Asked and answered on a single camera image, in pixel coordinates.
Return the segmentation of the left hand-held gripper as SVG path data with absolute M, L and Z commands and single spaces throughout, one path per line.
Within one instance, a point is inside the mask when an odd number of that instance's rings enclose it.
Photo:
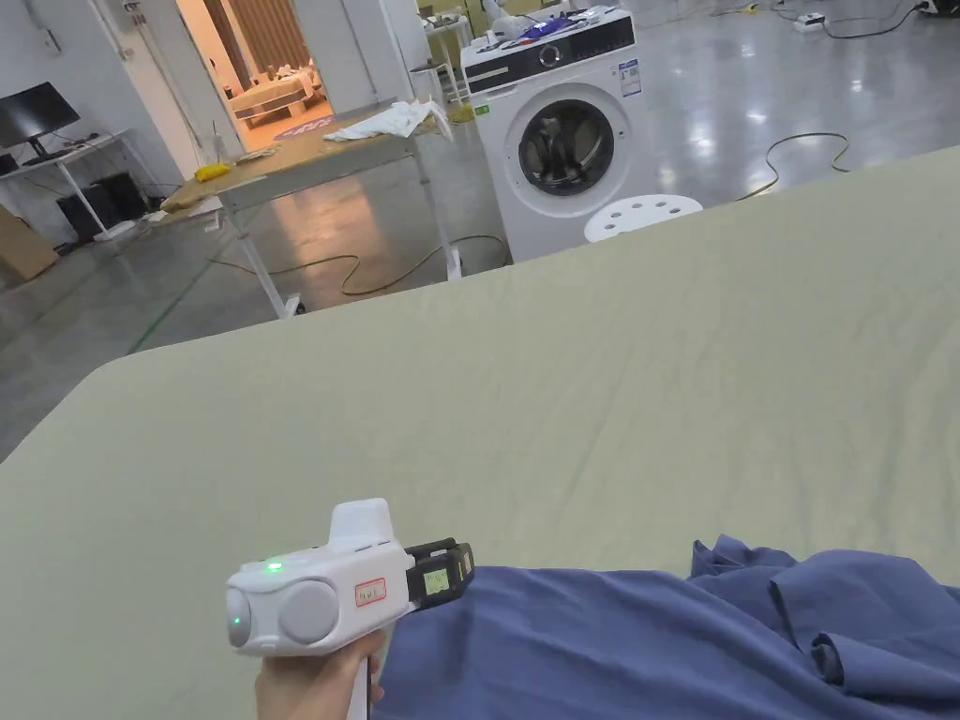
M 345 502 L 325 545 L 243 565 L 227 583 L 228 639 L 257 657 L 325 656 L 473 582 L 469 543 L 408 548 L 384 498 Z

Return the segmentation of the person's left hand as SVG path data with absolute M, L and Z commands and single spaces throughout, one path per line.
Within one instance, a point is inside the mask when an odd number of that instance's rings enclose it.
M 346 719 L 364 661 L 379 667 L 376 647 L 353 645 L 316 657 L 265 658 L 255 684 L 258 719 Z

